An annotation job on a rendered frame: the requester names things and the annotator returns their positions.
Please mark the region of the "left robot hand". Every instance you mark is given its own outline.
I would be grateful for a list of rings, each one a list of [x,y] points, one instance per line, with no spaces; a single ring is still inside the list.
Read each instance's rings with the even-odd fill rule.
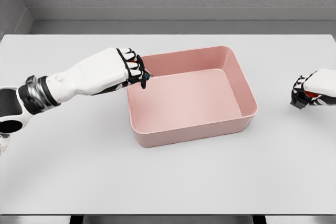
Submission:
[[[135,83],[146,88],[142,58],[130,48],[107,48],[78,63],[80,94],[113,92]]]

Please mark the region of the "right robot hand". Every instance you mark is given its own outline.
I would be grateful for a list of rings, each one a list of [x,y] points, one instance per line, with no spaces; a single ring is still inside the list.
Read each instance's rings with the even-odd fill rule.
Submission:
[[[298,91],[319,94],[307,106],[336,106],[336,70],[319,69],[312,74],[301,75],[294,83],[291,95]]]

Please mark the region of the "pink rectangular basket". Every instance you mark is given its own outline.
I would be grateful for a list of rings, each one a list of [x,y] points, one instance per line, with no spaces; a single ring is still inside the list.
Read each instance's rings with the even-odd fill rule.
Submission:
[[[216,46],[148,55],[146,87],[127,89],[130,124],[142,147],[237,133],[258,105],[232,49]]]

